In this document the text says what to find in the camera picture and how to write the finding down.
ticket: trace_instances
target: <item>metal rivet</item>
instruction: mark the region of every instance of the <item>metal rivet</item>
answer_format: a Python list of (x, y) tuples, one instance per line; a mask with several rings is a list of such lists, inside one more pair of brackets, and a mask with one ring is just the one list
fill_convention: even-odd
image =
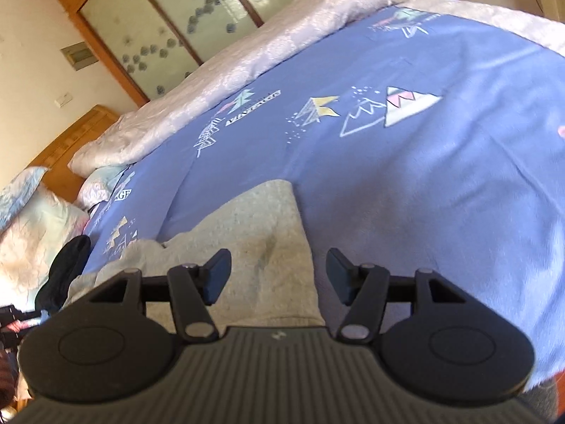
[(341, 329), (341, 334), (349, 340), (363, 340), (369, 336), (369, 329), (364, 325), (346, 325)]
[(184, 331), (193, 338), (208, 338), (214, 333), (214, 327), (206, 322), (194, 322), (187, 325)]

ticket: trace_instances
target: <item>orange object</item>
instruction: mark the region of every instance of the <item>orange object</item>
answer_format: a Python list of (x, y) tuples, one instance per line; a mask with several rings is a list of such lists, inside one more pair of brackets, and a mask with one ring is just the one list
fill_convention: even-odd
[(559, 415), (565, 414), (565, 371), (558, 374), (555, 379), (557, 380), (557, 390), (559, 391)]

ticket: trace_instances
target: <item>pillow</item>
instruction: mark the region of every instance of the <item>pillow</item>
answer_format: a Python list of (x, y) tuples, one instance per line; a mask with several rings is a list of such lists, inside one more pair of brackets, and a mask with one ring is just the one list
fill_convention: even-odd
[(24, 208), (46, 172), (45, 167), (28, 167), (0, 192), (0, 233)]
[(108, 201), (120, 181), (121, 174), (127, 167), (126, 165), (109, 165), (96, 169), (84, 182), (75, 205), (83, 210), (90, 210), (96, 204)]
[(0, 306), (33, 310), (57, 253), (87, 221), (86, 212), (39, 186), (0, 235)]

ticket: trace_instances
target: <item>bedding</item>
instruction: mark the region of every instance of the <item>bedding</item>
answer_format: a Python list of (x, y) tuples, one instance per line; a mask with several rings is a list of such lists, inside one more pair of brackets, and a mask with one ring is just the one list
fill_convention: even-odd
[(96, 169), (85, 180), (75, 205), (88, 211), (96, 204), (108, 201), (126, 168), (126, 165), (109, 165)]
[[(210, 213), (191, 231), (163, 244), (139, 240), (121, 259), (99, 273), (76, 279), (69, 301), (123, 270), (139, 269), (144, 276), (162, 276), (186, 263), (204, 265), (219, 249), (232, 254), (232, 275), (210, 314), (220, 332), (228, 325), (323, 325), (314, 286), (310, 246), (292, 185), (270, 180), (240, 194)], [(148, 304), (147, 316), (174, 332), (171, 311)]]
[(28, 167), (0, 192), (0, 233), (24, 208), (46, 172), (45, 167)]
[[(327, 25), (308, 25), (323, 1), (297, 0), (246, 39), (247, 55), (220, 54), (223, 68), (213, 59), (77, 154), (84, 174), (134, 163), (87, 227), (85, 272), (285, 179), (330, 329), (346, 311), (324, 269), (339, 247), (395, 275), (435, 269), (518, 326), (536, 350), (530, 387), (565, 369), (561, 24), (464, 2), (338, 0)], [(265, 61), (265, 46), (278, 57)], [(407, 315), (392, 308), (385, 328)]]
[(0, 306), (35, 310), (55, 256), (83, 233), (87, 220), (85, 212), (40, 185), (0, 235)]

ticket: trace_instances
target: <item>light switch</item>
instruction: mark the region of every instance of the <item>light switch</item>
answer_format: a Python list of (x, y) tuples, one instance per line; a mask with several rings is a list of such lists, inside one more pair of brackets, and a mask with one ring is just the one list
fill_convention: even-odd
[(71, 100), (72, 100), (71, 93), (66, 93), (65, 95), (62, 95), (57, 100), (55, 100), (55, 105), (57, 105), (59, 108), (63, 108)]

